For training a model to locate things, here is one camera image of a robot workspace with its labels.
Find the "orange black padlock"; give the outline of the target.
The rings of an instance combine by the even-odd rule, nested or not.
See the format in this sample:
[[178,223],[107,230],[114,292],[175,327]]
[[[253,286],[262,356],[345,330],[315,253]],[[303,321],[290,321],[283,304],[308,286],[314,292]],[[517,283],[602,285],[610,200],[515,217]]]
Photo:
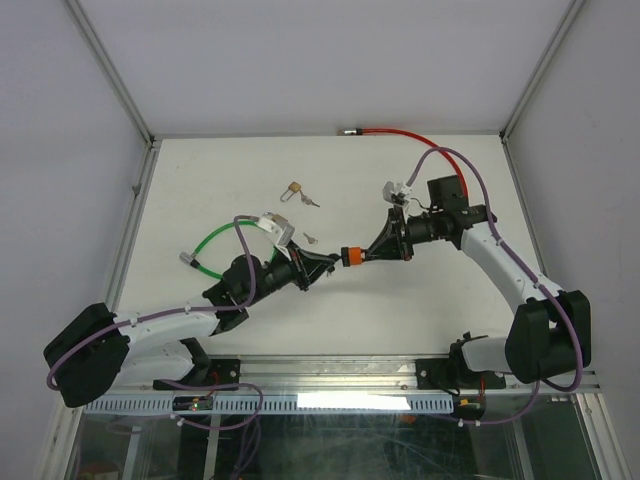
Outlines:
[[366,250],[361,247],[342,247],[341,262],[344,267],[362,265],[366,260]]

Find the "small padlock silver keys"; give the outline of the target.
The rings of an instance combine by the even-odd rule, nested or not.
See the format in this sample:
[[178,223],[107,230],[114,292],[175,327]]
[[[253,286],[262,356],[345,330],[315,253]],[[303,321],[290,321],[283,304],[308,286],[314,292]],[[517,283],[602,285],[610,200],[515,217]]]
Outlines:
[[300,193],[300,199],[305,205],[313,206],[313,207],[320,207],[319,204],[317,204],[314,200],[312,200],[309,196],[307,196],[303,192]]

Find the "small brass padlock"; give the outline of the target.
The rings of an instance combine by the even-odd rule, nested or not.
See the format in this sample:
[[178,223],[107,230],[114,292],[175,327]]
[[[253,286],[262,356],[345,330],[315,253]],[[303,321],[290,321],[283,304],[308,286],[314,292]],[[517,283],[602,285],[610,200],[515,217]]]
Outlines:
[[279,197],[279,200],[281,202],[287,202],[294,196],[299,195],[301,193],[301,190],[302,190],[302,187],[298,182],[291,182],[287,186],[286,190]]

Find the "green cable lock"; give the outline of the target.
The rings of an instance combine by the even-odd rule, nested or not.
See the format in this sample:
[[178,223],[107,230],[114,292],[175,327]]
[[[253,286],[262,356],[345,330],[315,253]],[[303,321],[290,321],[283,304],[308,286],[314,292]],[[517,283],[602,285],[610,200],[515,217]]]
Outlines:
[[180,262],[213,280],[222,280],[233,259],[246,259],[246,251],[258,256],[262,251],[273,260],[277,248],[269,232],[250,219],[225,223],[207,234],[191,251],[179,254]]

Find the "large brass padlock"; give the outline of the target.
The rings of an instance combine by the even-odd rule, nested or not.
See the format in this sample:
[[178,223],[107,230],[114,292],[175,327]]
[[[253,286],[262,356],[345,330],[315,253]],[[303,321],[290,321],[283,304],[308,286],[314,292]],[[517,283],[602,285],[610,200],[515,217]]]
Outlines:
[[278,225],[280,228],[284,228],[285,226],[287,226],[289,224],[289,221],[287,218],[285,218],[284,216],[277,214],[277,213],[273,213],[273,212],[265,212],[262,215],[262,218],[265,221],[271,222],[275,225]]

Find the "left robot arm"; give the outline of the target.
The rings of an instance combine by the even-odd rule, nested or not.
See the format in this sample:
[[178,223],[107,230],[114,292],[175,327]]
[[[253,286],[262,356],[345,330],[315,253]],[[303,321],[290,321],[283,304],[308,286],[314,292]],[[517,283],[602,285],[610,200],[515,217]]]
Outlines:
[[68,407],[85,406],[114,386],[146,381],[201,387],[210,366],[198,338],[233,330],[248,319],[250,306],[285,286],[308,290],[339,259],[289,242],[267,262],[247,253],[236,257],[217,283],[177,307],[126,314],[91,304],[45,347],[46,385]]

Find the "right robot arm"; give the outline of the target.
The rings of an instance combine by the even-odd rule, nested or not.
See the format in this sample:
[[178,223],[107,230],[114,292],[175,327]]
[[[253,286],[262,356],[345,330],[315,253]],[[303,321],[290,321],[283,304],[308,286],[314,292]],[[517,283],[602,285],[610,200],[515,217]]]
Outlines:
[[430,206],[406,213],[411,189],[387,182],[390,203],[384,228],[358,255],[362,262],[408,261],[419,244],[446,241],[473,260],[502,294],[514,314],[504,337],[465,334],[450,346],[448,378],[469,387],[483,372],[514,375],[520,382],[549,382],[580,373],[591,363],[591,306],[579,290],[566,291],[533,271],[500,236],[487,205],[470,205],[457,176],[427,184]]

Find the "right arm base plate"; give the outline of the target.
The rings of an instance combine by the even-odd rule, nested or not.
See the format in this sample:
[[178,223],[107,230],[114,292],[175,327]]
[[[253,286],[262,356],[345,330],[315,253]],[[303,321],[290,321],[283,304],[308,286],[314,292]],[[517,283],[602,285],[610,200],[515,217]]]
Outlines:
[[417,388],[454,394],[460,390],[503,390],[506,381],[493,372],[473,372],[450,358],[419,358],[414,361]]

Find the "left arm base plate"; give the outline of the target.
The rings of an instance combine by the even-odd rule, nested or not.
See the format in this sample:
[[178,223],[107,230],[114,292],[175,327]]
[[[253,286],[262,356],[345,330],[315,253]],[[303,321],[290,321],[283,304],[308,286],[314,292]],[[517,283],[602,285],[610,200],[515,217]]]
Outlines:
[[163,377],[153,381],[153,389],[178,390],[211,390],[214,386],[223,386],[224,390],[237,390],[240,379],[241,362],[237,359],[198,357],[186,374],[169,378]]

